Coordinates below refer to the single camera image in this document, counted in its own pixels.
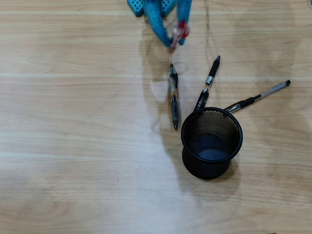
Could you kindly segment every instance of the wood grain surface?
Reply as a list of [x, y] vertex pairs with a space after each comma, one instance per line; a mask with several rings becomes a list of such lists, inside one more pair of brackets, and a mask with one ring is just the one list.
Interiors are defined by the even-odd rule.
[[[167, 19], [172, 29], [176, 13]], [[1, 234], [310, 234], [309, 0], [194, 0], [173, 55], [126, 0], [0, 0]], [[240, 112], [220, 178], [184, 167], [184, 120], [213, 60], [209, 106], [290, 79]]]

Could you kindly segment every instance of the black pen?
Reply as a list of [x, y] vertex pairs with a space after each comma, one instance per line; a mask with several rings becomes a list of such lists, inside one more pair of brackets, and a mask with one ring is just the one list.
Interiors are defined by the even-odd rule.
[[206, 80], [206, 86], [203, 89], [203, 91], [201, 91], [201, 94], [200, 94], [199, 99], [196, 103], [196, 107], [195, 107], [194, 111], [197, 111], [197, 110], [205, 107], [207, 99], [209, 97], [209, 88], [213, 84], [215, 74], [216, 74], [218, 67], [220, 65], [220, 59], [221, 59], [221, 57], [218, 56], [216, 58], [216, 60], [214, 61], [213, 67], [211, 68], [210, 73], [209, 73], [207, 80]]
[[179, 113], [176, 100], [176, 91], [177, 91], [177, 82], [178, 76], [177, 72], [174, 69], [173, 64], [170, 65], [170, 81], [171, 81], [171, 111], [172, 111], [172, 122], [174, 128], [177, 131], [179, 126]]
[[264, 97], [266, 97], [266, 96], [268, 96], [268, 95], [270, 95], [272, 93], [275, 93], [275, 92], [277, 92], [277, 91], [279, 91], [279, 90], [289, 86], [290, 84], [291, 84], [291, 81], [287, 80], [287, 81], [285, 81], [283, 83], [280, 83], [280, 84], [274, 86], [271, 89], [268, 89], [267, 91], [265, 91], [265, 92], [255, 96], [255, 97], [250, 97], [250, 98], [248, 98], [246, 100], [239, 101], [239, 102], [233, 104], [232, 106], [229, 106], [225, 110], [227, 112], [234, 113], [235, 111], [238, 111], [240, 109], [245, 108], [246, 106], [249, 106], [249, 105], [253, 104], [255, 101], [258, 101], [258, 100], [260, 100], [260, 99], [262, 99], [262, 98], [264, 98]]

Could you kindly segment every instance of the black mesh pen holder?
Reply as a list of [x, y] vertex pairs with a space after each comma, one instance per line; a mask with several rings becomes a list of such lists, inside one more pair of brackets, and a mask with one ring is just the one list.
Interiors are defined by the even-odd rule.
[[242, 146], [243, 132], [232, 114], [208, 107], [186, 118], [181, 139], [187, 170], [198, 178], [213, 179], [228, 169]]

